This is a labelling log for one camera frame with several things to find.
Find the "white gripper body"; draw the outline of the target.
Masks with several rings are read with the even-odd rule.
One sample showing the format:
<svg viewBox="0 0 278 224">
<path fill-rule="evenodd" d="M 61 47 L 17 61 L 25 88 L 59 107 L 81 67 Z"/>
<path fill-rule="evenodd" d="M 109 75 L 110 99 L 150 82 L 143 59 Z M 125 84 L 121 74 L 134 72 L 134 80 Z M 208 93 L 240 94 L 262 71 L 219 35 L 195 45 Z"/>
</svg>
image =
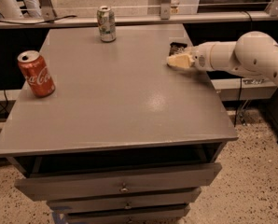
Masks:
<svg viewBox="0 0 278 224">
<path fill-rule="evenodd" d="M 203 43 L 199 46 L 192 48 L 192 57 L 194 66 L 202 71 L 211 71 L 212 66 L 210 65 L 210 50 L 212 45 L 210 43 Z"/>
</svg>

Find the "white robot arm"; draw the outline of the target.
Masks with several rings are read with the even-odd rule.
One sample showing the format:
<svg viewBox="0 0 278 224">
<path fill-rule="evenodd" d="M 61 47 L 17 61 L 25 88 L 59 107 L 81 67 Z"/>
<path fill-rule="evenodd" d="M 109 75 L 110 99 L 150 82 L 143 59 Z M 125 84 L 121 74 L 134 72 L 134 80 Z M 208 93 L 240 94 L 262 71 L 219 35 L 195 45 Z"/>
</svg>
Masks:
<svg viewBox="0 0 278 224">
<path fill-rule="evenodd" d="M 278 43 L 269 35 L 254 31 L 237 41 L 205 42 L 185 48 L 166 59 L 167 64 L 188 70 L 224 71 L 239 77 L 267 78 L 278 88 Z"/>
</svg>

